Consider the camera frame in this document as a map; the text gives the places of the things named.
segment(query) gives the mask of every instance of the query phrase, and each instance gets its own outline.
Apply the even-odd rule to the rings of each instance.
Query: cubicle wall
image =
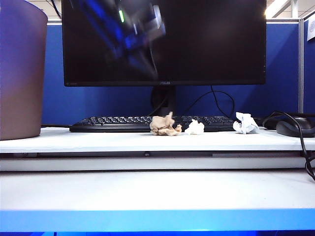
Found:
[[[273,110],[297,112],[298,34],[297,23],[267,24],[266,84],[214,86],[214,89],[234,97],[236,111],[254,116],[263,117]],[[209,86],[178,86],[177,113],[181,115],[186,107],[209,90]],[[48,26],[43,123],[72,124],[99,115],[146,115],[152,110],[150,93],[151,87],[64,87],[61,25]],[[221,108],[229,113],[230,99],[222,94],[218,94],[218,99]],[[213,96],[208,94],[186,115],[220,115],[220,112]]]
[[[307,41],[308,19],[304,22],[304,113],[315,114],[315,38]]]

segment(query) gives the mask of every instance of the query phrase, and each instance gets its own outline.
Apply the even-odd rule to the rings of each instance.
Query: paper sign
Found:
[[[309,27],[307,32],[307,41],[315,37],[315,15],[309,18]]]

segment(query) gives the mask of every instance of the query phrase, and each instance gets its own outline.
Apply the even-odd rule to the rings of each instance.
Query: monitor stand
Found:
[[[169,112],[175,115],[176,107],[176,87],[175,86],[154,86],[151,92],[151,105],[157,109],[153,116],[165,116]]]

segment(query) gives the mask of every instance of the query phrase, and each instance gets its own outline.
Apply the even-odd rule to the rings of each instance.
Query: desk surface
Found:
[[[315,138],[305,138],[305,145],[315,150]],[[299,138],[271,130],[247,135],[213,132],[170,137],[151,133],[71,133],[66,128],[44,128],[38,137],[0,141],[1,153],[186,150],[301,150],[301,143]]]
[[[1,174],[1,231],[315,229],[301,170]]]

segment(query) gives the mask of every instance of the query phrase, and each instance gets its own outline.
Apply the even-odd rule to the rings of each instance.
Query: crumpled white paper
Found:
[[[241,121],[241,123],[237,121],[233,123],[233,128],[236,132],[239,132],[241,134],[259,132],[258,125],[252,118],[251,114],[243,114],[243,113],[237,112],[236,118]]]
[[[198,123],[195,119],[191,119],[189,128],[185,130],[186,134],[202,134],[204,132],[205,126],[203,123]]]

